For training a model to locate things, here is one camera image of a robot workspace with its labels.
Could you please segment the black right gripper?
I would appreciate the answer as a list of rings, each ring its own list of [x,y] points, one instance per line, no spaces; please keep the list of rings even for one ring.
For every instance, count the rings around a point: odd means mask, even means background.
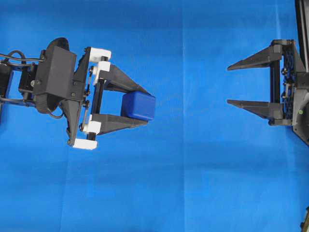
[[[284,58],[282,104],[266,101],[227,100],[228,104],[268,119],[271,126],[291,126],[293,132],[309,144],[309,72],[293,40],[273,40],[271,46],[229,66],[228,71],[269,67]]]

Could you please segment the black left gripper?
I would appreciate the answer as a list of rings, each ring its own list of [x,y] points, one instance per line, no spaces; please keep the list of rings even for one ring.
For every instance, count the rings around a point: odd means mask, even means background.
[[[109,50],[87,47],[85,54],[79,60],[77,70],[74,72],[72,86],[69,98],[61,103],[64,116],[67,119],[67,134],[69,136],[68,145],[73,148],[93,150],[97,148],[96,135],[102,135],[113,131],[119,131],[127,128],[135,128],[146,125],[148,121],[133,119],[124,116],[115,116],[109,114],[91,114],[89,122],[79,126],[79,119],[82,107],[85,107],[87,116],[89,103],[86,101],[87,92],[85,90],[86,76],[90,62],[96,64],[96,67],[90,71],[90,75],[95,76],[94,83],[97,85],[95,96],[102,93],[103,84],[98,80],[106,81],[104,90],[130,93],[139,91],[148,95],[142,86],[134,82],[117,66],[109,62],[112,52]]]

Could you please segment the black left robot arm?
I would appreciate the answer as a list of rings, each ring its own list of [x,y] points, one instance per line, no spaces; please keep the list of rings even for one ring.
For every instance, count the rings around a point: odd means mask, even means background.
[[[156,98],[110,63],[109,50],[87,47],[80,60],[66,45],[50,45],[39,58],[20,51],[2,56],[1,104],[34,107],[67,120],[68,145],[92,150],[96,137],[146,125]]]

